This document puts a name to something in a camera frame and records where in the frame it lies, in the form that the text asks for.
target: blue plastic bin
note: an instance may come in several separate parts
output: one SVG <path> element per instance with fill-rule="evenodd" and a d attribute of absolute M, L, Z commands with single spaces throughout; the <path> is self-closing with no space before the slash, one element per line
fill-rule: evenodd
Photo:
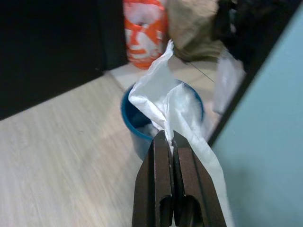
<path fill-rule="evenodd" d="M 188 84 L 184 83 L 184 85 L 188 88 L 190 88 L 194 93 L 195 97 L 201 103 L 201 120 L 203 119 L 204 109 L 203 109 L 203 103 L 198 95 L 198 93 Z M 137 128 L 141 128 L 149 123 L 151 123 L 150 119 L 147 118 L 141 111 L 139 111 L 133 104 L 131 104 L 128 101 L 128 95 L 130 91 L 132 90 L 133 86 L 131 86 L 126 93 L 124 94 L 124 97 L 122 99 L 121 103 L 121 113 L 124 120 L 124 123 L 128 127 L 128 129 L 131 131 L 132 140 L 134 143 L 134 148 L 140 159 L 144 160 L 145 155 L 147 154 L 147 151 L 150 147 L 150 144 L 152 142 L 152 137 L 147 136 L 140 131 L 137 130 Z"/>

